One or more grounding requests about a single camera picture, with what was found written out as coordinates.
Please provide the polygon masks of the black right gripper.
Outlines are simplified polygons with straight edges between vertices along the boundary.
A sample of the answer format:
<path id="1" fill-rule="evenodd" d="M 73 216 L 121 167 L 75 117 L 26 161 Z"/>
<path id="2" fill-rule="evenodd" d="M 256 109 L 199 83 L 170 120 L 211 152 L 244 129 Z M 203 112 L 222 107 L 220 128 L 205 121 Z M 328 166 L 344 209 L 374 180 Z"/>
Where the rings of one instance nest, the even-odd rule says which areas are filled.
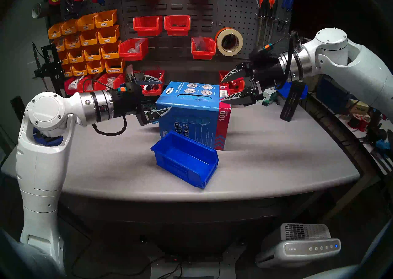
<path id="1" fill-rule="evenodd" d="M 221 102 L 232 106 L 249 106 L 263 99 L 266 88 L 280 86 L 285 83 L 285 74 L 280 62 L 241 63 L 229 71 L 221 83 L 235 81 L 239 78 L 250 78 L 251 87 L 221 99 Z"/>

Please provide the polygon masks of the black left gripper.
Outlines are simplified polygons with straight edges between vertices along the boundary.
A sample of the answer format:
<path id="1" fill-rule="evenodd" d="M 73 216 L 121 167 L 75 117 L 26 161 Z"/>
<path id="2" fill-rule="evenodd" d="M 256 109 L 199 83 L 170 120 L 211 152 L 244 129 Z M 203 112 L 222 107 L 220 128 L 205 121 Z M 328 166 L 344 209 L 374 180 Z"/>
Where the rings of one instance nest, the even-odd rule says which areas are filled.
<path id="1" fill-rule="evenodd" d="M 163 82 L 151 75 L 146 75 L 143 72 L 132 74 L 132 81 L 137 85 L 161 85 Z M 144 107 L 142 109 L 142 101 L 144 95 L 141 92 L 112 92 L 112 112 L 113 118 L 135 115 L 141 126 L 148 125 L 158 121 L 165 116 L 172 107 L 162 109 L 150 109 Z"/>

